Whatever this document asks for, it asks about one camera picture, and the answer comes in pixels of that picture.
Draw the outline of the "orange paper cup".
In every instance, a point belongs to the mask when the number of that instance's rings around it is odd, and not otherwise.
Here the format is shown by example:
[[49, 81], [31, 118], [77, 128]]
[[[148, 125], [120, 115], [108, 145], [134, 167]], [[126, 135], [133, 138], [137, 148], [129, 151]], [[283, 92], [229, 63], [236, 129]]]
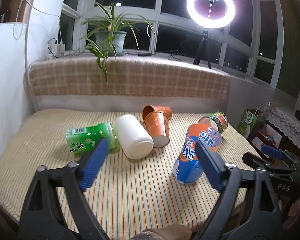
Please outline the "orange paper cup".
[[173, 116], [173, 112], [170, 107], [168, 106], [152, 106], [152, 105], [147, 105], [143, 108], [142, 110], [142, 119], [145, 121], [145, 118], [147, 115], [149, 115], [152, 112], [162, 112], [164, 113], [168, 120], [171, 120]]
[[145, 117], [146, 130], [153, 139], [154, 148], [163, 148], [170, 142], [168, 117], [165, 113], [154, 111]]

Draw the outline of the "blue orange Arctic Ocean cup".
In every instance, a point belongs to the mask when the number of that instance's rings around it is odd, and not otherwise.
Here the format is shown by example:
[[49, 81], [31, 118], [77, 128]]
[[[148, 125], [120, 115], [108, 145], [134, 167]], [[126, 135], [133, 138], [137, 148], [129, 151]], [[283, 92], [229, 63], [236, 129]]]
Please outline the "blue orange Arctic Ocean cup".
[[217, 129], [208, 124], [197, 123], [188, 127], [185, 142], [172, 170], [176, 180], [181, 184], [195, 183], [204, 172], [198, 159], [200, 141], [213, 152], [217, 152], [223, 138]]

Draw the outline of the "black light tripod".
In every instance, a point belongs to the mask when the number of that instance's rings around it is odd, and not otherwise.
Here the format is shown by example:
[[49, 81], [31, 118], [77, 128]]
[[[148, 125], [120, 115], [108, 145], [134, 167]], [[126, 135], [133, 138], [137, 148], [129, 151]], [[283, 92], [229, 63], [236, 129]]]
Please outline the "black light tripod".
[[209, 30], [207, 28], [203, 29], [202, 40], [199, 44], [198, 50], [196, 52], [196, 56], [194, 58], [193, 65], [199, 65], [202, 57], [202, 52], [206, 52], [207, 56], [207, 65], [208, 68], [211, 69], [211, 61], [210, 61], [210, 45], [209, 45]]

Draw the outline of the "potted spider plant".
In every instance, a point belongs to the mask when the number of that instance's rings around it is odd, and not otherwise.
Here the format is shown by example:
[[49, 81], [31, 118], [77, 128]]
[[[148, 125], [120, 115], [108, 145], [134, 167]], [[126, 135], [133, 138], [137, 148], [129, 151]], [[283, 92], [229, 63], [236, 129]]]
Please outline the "potted spider plant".
[[104, 15], [87, 18], [85, 20], [85, 23], [93, 25], [94, 29], [87, 32], [84, 36], [86, 40], [84, 47], [96, 57], [96, 64], [107, 80], [107, 58], [122, 55], [123, 45], [116, 44], [117, 40], [126, 39], [126, 33], [122, 29], [130, 29], [136, 45], [139, 43], [135, 33], [137, 30], [135, 25], [145, 22], [147, 24], [146, 33], [148, 37], [150, 37], [151, 34], [155, 34], [155, 30], [153, 24], [140, 14], [125, 12], [116, 14], [116, 6], [114, 3], [110, 3], [107, 6], [99, 2], [95, 2], [94, 4], [102, 10]]

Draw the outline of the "white plastic cup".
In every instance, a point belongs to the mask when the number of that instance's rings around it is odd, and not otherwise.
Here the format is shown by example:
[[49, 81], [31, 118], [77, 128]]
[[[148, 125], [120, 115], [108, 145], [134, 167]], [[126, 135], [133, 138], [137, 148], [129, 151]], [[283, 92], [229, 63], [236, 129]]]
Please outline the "white plastic cup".
[[123, 115], [113, 124], [114, 133], [126, 157], [139, 160], [153, 150], [153, 139], [131, 114]]

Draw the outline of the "dark red box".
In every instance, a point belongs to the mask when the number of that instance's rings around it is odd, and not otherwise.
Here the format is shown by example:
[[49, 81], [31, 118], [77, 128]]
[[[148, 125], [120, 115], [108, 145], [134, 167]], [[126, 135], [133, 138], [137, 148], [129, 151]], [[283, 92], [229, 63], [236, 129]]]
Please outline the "dark red box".
[[255, 134], [251, 133], [248, 141], [252, 144], [258, 155], [264, 160], [273, 161], [274, 158], [261, 152], [261, 147], [263, 145], [269, 145], [279, 150], [287, 150], [300, 157], [300, 148], [298, 148], [298, 146], [296, 146], [273, 124], [266, 123], [258, 132]]

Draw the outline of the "grapefruit green tea cup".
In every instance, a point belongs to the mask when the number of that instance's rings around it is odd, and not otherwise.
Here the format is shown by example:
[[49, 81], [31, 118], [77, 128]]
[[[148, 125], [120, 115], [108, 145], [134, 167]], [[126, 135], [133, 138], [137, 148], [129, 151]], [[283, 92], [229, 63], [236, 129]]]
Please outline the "grapefruit green tea cup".
[[198, 121], [198, 123], [207, 124], [221, 134], [227, 129], [229, 125], [227, 117], [222, 112], [206, 114]]

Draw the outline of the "green paper bag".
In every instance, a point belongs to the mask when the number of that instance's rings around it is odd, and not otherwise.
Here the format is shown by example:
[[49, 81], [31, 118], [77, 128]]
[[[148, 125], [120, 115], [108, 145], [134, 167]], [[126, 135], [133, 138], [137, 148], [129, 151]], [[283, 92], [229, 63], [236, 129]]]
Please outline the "green paper bag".
[[238, 125], [237, 132], [247, 139], [261, 113], [262, 111], [259, 108], [246, 109]]

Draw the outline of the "front orange paper cup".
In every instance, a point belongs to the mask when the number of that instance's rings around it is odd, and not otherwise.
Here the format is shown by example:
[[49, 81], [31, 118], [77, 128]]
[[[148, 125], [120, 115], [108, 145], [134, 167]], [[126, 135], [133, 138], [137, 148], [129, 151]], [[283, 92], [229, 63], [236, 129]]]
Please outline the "front orange paper cup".
[[163, 148], [170, 142], [168, 117], [165, 113], [154, 111], [145, 117], [146, 130], [153, 139], [154, 148]]

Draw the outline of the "rear orange paper cup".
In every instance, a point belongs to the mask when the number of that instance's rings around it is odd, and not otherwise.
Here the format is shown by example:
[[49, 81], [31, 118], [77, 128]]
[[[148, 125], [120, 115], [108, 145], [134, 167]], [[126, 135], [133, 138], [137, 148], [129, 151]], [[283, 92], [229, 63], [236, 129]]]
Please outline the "rear orange paper cup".
[[152, 106], [152, 105], [147, 105], [143, 108], [142, 110], [142, 119], [145, 121], [145, 118], [147, 115], [149, 115], [152, 112], [162, 112], [164, 113], [168, 120], [171, 120], [173, 116], [173, 112], [170, 107], [168, 106]]

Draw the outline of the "white lace cloth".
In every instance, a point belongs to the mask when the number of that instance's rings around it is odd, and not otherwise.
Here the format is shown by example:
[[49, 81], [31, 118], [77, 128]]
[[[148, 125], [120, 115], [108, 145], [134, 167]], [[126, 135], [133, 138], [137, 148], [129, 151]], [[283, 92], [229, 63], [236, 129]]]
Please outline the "white lace cloth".
[[300, 121], [289, 107], [267, 106], [267, 120], [300, 149]]

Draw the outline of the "striped yellow cushion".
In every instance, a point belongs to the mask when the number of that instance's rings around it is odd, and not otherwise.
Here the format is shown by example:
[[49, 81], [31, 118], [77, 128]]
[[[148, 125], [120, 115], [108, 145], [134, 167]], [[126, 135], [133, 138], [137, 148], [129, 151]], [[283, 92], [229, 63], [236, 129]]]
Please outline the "striped yellow cushion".
[[[74, 159], [66, 130], [114, 122], [119, 116], [47, 109], [28, 117], [0, 158], [0, 206], [19, 219], [37, 167], [59, 168]], [[218, 193], [205, 176], [182, 185], [172, 173], [188, 127], [200, 118], [200, 114], [175, 113], [169, 122], [170, 143], [141, 160], [128, 159], [122, 151], [107, 156], [85, 197], [111, 239], [129, 239], [142, 230], [172, 224], [196, 231], [204, 224]]]

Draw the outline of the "checkered beige blanket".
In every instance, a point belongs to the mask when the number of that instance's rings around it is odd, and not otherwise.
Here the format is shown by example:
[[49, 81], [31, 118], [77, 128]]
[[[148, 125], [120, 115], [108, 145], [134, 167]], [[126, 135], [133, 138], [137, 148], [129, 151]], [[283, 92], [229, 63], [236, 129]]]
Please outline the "checkered beige blanket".
[[34, 62], [28, 82], [35, 96], [119, 95], [227, 100], [230, 76], [186, 62], [154, 57], [106, 59], [107, 75], [95, 56]]

